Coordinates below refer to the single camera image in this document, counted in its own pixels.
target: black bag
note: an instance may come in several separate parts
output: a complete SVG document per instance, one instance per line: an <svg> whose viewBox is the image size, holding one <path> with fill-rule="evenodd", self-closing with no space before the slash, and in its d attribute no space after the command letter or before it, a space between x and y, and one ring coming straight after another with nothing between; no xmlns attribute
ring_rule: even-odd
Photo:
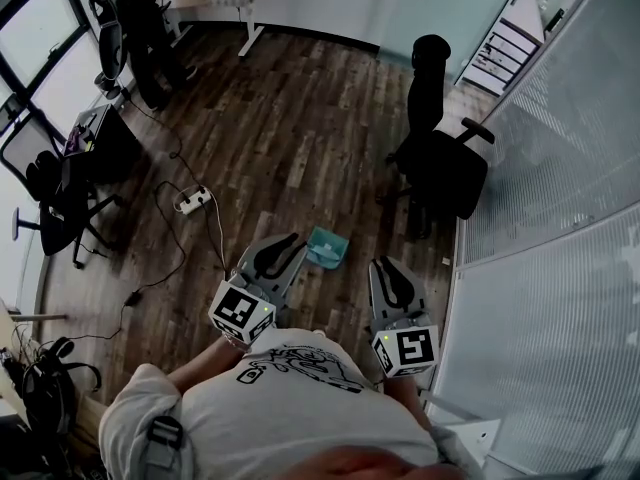
<svg viewBox="0 0 640 480"><path fill-rule="evenodd" d="M97 391L102 385L100 372L95 366L60 361L72 350L73 342L60 338L49 350L41 352L24 372L19 393L34 432L63 436L73 428L76 421L76 399L69 370L89 368L96 377L93 390Z"/></svg>

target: teal dustpan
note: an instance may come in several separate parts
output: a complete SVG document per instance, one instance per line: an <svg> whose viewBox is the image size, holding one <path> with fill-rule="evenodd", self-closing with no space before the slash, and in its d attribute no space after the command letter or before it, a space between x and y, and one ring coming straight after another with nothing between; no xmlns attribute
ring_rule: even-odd
<svg viewBox="0 0 640 480"><path fill-rule="evenodd" d="M323 268L338 268L347 253L349 240L316 226L307 241L307 259Z"/></svg>

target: white cabinet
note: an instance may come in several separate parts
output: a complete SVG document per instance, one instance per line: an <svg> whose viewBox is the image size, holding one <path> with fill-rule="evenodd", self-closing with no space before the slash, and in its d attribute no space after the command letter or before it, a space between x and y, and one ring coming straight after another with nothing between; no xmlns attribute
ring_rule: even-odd
<svg viewBox="0 0 640 480"><path fill-rule="evenodd" d="M460 79L501 96L543 42L536 0L515 0L494 23Z"/></svg>

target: black pants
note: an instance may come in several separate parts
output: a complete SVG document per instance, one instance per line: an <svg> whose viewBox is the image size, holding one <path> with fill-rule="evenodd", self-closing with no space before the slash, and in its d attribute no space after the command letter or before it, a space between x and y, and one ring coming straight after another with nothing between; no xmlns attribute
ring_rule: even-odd
<svg viewBox="0 0 640 480"><path fill-rule="evenodd" d="M164 29L160 8L154 0L140 0L128 16L127 45L133 76L142 99L155 107L164 99L164 93L153 76L149 60L149 46L160 62L160 68L174 89L185 82L186 69L177 61L171 42Z"/></svg>

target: power strip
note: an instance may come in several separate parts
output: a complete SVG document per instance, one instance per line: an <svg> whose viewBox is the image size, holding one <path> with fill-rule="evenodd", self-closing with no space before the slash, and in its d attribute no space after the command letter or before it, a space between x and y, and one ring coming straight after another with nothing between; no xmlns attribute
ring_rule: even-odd
<svg viewBox="0 0 640 480"><path fill-rule="evenodd" d="M180 203L180 211L185 215L189 215L191 212L197 210L201 206L204 206L209 201L211 201L211 192L203 187L192 196L189 196L189 202L182 201Z"/></svg>

